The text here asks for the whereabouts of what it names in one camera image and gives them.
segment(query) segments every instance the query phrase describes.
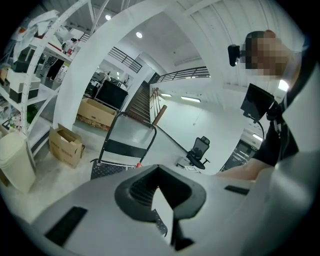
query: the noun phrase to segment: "baseboard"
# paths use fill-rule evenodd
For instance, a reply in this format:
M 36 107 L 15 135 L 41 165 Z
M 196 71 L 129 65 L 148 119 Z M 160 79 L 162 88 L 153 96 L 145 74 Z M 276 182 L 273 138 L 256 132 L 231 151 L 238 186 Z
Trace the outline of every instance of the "baseboard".
M 184 152 L 188 153 L 188 151 L 183 146 L 181 146 L 174 138 L 172 138 L 164 129 L 162 129 L 159 125 L 157 125 L 156 127 L 163 131 L 163 133 L 167 135 L 175 144 L 177 144 L 179 148 L 181 148 Z

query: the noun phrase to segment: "black shirt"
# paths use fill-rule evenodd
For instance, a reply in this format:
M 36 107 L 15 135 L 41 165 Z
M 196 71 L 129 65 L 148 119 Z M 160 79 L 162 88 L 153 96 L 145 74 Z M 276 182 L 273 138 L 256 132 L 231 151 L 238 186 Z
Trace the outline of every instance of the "black shirt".
M 316 55 L 312 54 L 312 52 L 311 46 L 302 52 L 301 69 L 298 79 L 286 95 L 287 107 L 302 90 L 314 70 Z M 285 99 L 278 105 L 279 119 L 282 119 L 282 113 L 285 111 L 284 100 Z M 268 165 L 275 166 L 278 161 L 293 156 L 298 151 L 295 139 L 287 124 L 282 119 L 280 137 L 275 131 L 273 121 L 271 121 L 265 140 L 252 158 L 258 159 Z

